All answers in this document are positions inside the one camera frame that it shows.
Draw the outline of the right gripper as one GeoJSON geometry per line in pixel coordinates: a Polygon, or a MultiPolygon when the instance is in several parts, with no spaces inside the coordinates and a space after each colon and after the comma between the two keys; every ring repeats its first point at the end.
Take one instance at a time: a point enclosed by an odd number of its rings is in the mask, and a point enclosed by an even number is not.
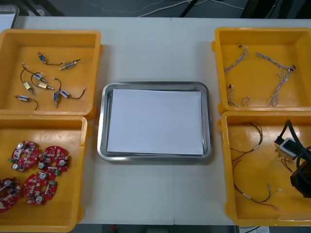
{"type": "Polygon", "coordinates": [[[292,186],[298,190],[304,198],[311,197],[311,164],[304,161],[300,165],[300,171],[296,171],[290,176],[292,186]]]}

